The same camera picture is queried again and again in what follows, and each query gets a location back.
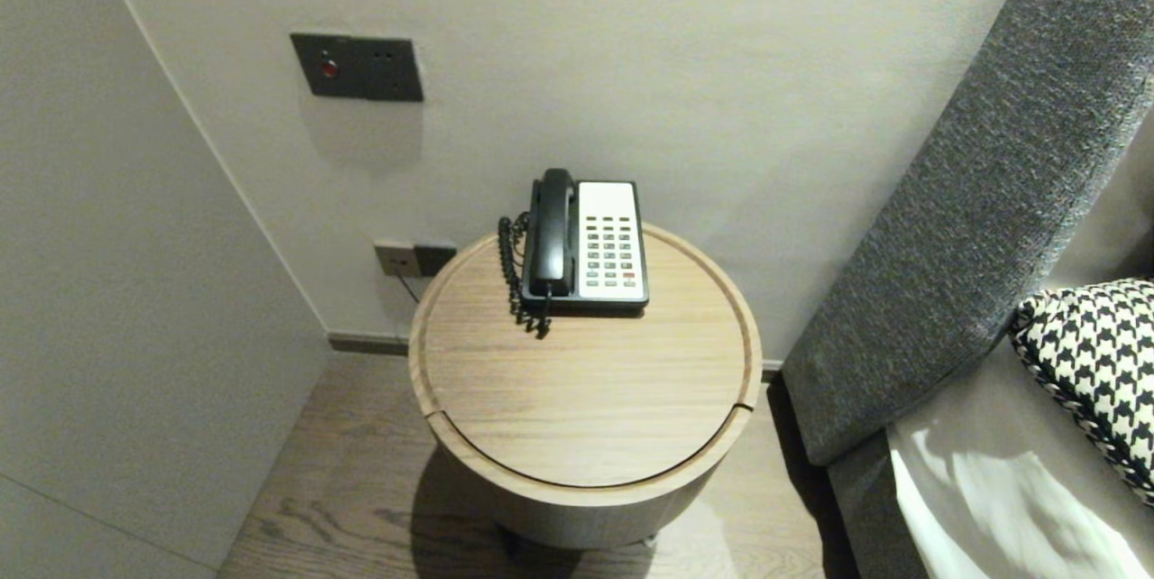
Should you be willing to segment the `round wooden bedside table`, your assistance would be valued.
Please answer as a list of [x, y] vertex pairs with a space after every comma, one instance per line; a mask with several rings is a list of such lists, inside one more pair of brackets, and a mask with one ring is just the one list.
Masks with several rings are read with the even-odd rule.
[[561, 487], [651, 479], [704, 448], [739, 405], [756, 409], [760, 336], [737, 284], [680, 236], [644, 225], [640, 317], [516, 323], [499, 238], [459, 253], [409, 332], [424, 418], [444, 413], [490, 460]]

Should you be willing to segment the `dark grey wall socket plate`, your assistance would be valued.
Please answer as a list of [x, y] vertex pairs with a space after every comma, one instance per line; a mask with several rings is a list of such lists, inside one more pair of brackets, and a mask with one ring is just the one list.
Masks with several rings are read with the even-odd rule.
[[458, 251], [454, 245], [415, 245], [417, 271], [420, 278], [435, 278]]

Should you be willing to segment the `grey upholstered bed headboard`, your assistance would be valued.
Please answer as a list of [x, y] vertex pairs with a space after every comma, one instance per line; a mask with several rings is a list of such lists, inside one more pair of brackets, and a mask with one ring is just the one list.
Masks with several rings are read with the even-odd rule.
[[829, 579], [929, 579], [885, 428], [986, 359], [1154, 104], [1154, 0], [1006, 0], [772, 382], [829, 474]]

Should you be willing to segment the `black white houndstooth pillow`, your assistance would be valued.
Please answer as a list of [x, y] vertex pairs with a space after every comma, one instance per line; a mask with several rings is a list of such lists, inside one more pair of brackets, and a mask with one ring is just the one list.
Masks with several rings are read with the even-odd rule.
[[1154, 510], [1154, 278], [1039, 292], [1007, 333], [1031, 377]]

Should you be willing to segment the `white bed sheet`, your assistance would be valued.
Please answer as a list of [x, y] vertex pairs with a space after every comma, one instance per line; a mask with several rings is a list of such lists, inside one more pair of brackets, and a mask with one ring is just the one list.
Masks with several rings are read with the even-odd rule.
[[929, 579], [1154, 579], [1154, 509], [1007, 341], [886, 438]]

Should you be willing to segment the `dark wall switch panel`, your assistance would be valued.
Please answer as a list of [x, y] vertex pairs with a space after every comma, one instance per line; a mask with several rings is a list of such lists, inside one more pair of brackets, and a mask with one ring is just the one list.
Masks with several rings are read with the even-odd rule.
[[314, 96], [425, 101], [415, 43], [409, 38], [293, 32], [288, 39]]

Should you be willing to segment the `black telephone handset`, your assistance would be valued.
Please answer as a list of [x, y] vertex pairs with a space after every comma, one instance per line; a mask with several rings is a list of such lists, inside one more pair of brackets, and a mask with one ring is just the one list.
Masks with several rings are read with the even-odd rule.
[[574, 179], [568, 170], [545, 170], [535, 181], [530, 208], [532, 251], [527, 294], [559, 298], [572, 292]]

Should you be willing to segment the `black and white desk telephone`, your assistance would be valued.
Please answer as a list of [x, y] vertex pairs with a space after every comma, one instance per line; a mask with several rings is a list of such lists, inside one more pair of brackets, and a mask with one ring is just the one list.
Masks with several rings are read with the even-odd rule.
[[572, 292], [559, 298], [530, 296], [527, 275], [533, 245], [529, 210], [525, 260], [517, 287], [522, 304], [541, 317], [642, 315], [650, 303], [650, 283], [634, 181], [574, 179], [570, 234]]

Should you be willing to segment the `beige wall socket plate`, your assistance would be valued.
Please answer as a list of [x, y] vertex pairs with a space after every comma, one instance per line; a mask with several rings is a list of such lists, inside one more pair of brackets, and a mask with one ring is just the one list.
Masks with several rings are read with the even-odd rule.
[[421, 265], [417, 258], [414, 245], [399, 245], [384, 241], [372, 243], [372, 250], [379, 257], [380, 269], [391, 278], [422, 278]]

